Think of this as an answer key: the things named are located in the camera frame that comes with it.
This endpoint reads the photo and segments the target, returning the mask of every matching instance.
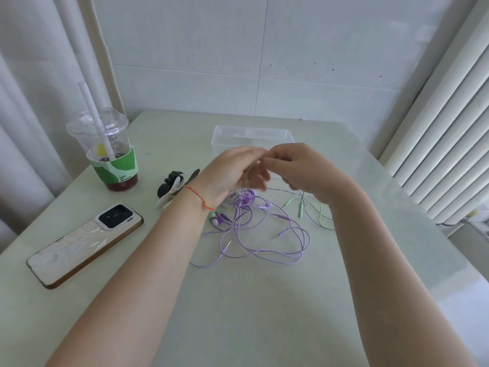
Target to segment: white table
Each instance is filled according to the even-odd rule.
[[[156,190],[166,175],[189,175],[212,159],[217,124],[289,129],[297,142],[309,143],[352,176],[479,363],[489,365],[489,284],[343,125],[145,111],[129,128],[138,184],[109,192],[89,167],[0,256],[0,366],[46,362],[155,223]],[[275,179],[272,186],[284,184]],[[266,195],[278,203],[289,199]],[[143,215],[144,225],[59,288],[43,288],[26,259],[117,202]],[[291,204],[290,214],[295,211]],[[268,242],[284,224],[278,220],[270,218],[254,234]],[[249,258],[190,267],[154,365],[367,366],[336,236],[306,219],[301,225],[312,242],[297,265]],[[216,252],[215,241],[202,239],[194,259],[205,262]]]

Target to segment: white radiator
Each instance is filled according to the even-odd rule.
[[[435,223],[489,197],[489,0],[479,0],[380,162]]]

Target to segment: wall tile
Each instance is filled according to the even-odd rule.
[[[398,90],[260,78],[256,116],[336,121],[372,148]]]
[[[452,0],[268,0],[260,77],[401,88]]]
[[[94,0],[113,64],[258,77],[266,0]]]
[[[114,73],[130,118],[149,109],[248,116],[255,111],[256,77],[116,64]]]

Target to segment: hand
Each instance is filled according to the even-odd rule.
[[[338,186],[351,179],[322,154],[303,143],[280,144],[270,149],[260,167],[274,172],[292,190],[312,193],[323,203]]]
[[[266,149],[239,147],[219,154],[191,183],[207,203],[216,207],[234,189],[266,191],[270,173],[257,162]]]

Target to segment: straw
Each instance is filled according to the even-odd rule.
[[[79,82],[78,86],[80,87],[80,91],[82,92],[83,99],[85,99],[85,103],[89,108],[90,115],[93,119],[93,123],[97,128],[97,131],[102,139],[102,144],[105,148],[105,152],[107,153],[108,159],[113,161],[115,160],[114,150],[112,149],[111,143],[108,140],[107,135],[105,135],[104,124],[100,119],[100,115],[98,114],[97,107],[95,106],[95,102],[93,101],[92,95],[90,94],[89,86],[86,82]]]

